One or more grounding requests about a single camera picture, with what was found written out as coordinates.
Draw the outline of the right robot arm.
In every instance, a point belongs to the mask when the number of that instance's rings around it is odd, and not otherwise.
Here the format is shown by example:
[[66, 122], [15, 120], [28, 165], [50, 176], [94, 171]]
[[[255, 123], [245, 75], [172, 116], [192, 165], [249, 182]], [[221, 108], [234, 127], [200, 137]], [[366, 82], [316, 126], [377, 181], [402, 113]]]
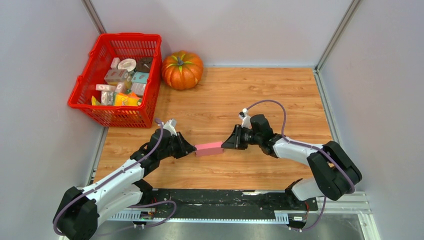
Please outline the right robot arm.
[[285, 203], [299, 209], [305, 200], [326, 197], [337, 201], [344, 194], [355, 191], [363, 176], [339, 143], [312, 144], [293, 140], [273, 131], [263, 114], [248, 117], [248, 125], [236, 124], [223, 149], [245, 150], [257, 145], [265, 155], [289, 159], [309, 166], [312, 177], [299, 179], [285, 191]]

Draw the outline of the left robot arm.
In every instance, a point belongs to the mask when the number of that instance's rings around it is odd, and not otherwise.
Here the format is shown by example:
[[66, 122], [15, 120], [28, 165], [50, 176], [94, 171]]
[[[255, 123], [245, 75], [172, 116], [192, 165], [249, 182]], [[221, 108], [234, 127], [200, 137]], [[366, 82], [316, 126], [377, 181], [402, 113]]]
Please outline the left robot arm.
[[69, 188], [53, 218], [53, 229], [70, 240], [88, 240], [111, 216], [130, 206], [149, 208], [153, 187], [144, 180], [161, 160], [196, 151], [182, 134], [159, 128], [118, 169], [83, 188]]

